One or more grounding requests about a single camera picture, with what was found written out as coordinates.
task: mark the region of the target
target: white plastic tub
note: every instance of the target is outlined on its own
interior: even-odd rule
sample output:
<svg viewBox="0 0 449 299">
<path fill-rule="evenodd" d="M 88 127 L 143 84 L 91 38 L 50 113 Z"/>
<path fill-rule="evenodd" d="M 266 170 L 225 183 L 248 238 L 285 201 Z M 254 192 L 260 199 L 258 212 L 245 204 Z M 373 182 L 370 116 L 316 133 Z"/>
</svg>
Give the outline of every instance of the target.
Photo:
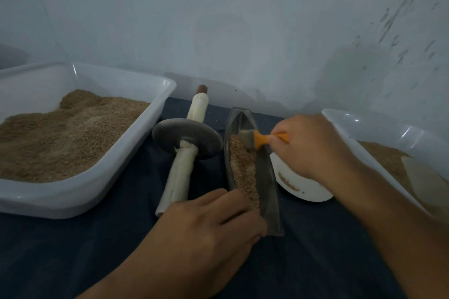
<svg viewBox="0 0 449 299">
<path fill-rule="evenodd" d="M 79 215 L 106 195 L 148 135 L 176 83 L 165 77 L 88 64 L 33 64 L 0 71 L 0 123 L 20 113 L 49 112 L 75 89 L 151 105 L 90 169 L 68 179 L 27 183 L 0 179 L 0 211 L 63 219 Z"/>
<path fill-rule="evenodd" d="M 442 177 L 449 180 L 449 143 L 431 132 L 397 122 L 379 113 L 354 114 L 334 109 L 324 109 L 322 113 L 333 123 L 359 160 L 377 170 L 393 187 L 422 210 L 425 211 L 357 141 L 376 142 L 399 149 L 429 164 Z"/>
</svg>

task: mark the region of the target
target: right hand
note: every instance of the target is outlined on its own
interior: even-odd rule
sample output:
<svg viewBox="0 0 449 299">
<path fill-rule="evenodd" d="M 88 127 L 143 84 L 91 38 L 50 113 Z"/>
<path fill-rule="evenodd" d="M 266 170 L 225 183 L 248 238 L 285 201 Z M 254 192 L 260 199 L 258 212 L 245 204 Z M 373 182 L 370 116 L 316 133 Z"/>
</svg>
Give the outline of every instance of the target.
<svg viewBox="0 0 449 299">
<path fill-rule="evenodd" d="M 274 134 L 286 132 L 289 143 Z M 268 138 L 270 148 L 297 174 L 326 183 L 335 171 L 360 165 L 334 126 L 323 116 L 295 116 L 279 122 Z"/>
</svg>

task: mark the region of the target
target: dark blue cloth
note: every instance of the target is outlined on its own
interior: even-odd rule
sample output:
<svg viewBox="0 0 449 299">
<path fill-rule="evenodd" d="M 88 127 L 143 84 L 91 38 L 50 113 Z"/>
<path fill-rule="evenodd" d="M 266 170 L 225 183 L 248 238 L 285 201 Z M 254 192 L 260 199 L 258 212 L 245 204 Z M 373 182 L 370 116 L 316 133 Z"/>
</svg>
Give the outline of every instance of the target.
<svg viewBox="0 0 449 299">
<path fill-rule="evenodd" d="M 186 117 L 169 98 L 162 119 Z M 224 134 L 229 109 L 205 123 Z M 280 120 L 255 114 L 262 132 Z M 151 135 L 103 201 L 71 219 L 0 214 L 0 298 L 73 298 L 114 270 L 153 227 L 173 157 Z M 195 162 L 190 198 L 226 187 L 223 154 Z M 405 298 L 361 224 L 336 200 L 309 203 L 280 191 L 283 238 L 261 239 L 218 298 Z"/>
</svg>

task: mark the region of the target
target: orange brush handle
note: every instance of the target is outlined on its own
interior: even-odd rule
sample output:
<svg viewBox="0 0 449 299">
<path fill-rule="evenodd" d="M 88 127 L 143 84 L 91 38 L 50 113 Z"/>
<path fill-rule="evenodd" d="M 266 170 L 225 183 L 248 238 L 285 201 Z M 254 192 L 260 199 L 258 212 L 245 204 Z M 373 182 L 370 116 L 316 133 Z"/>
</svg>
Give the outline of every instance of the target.
<svg viewBox="0 0 449 299">
<path fill-rule="evenodd" d="M 261 146 L 268 144 L 268 137 L 270 135 L 262 135 L 260 132 L 258 132 L 257 130 L 254 130 L 254 147 L 256 150 L 260 149 Z M 275 134 L 275 136 L 277 136 L 278 138 L 280 138 L 281 140 L 289 143 L 289 139 L 288 139 L 288 133 L 284 132 L 284 133 L 280 133 L 280 134 Z"/>
</svg>

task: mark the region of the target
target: metal disc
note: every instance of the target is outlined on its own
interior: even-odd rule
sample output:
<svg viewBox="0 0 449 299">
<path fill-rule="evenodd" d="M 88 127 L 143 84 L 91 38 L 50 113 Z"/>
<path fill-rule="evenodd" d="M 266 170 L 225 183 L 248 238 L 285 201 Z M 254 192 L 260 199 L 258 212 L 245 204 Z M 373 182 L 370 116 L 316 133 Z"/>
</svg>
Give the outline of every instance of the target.
<svg viewBox="0 0 449 299">
<path fill-rule="evenodd" d="M 223 139 L 210 126 L 188 120 L 172 118 L 156 124 L 151 133 L 154 141 L 167 153 L 176 154 L 179 142 L 185 140 L 198 147 L 198 160 L 210 159 L 223 150 Z"/>
</svg>

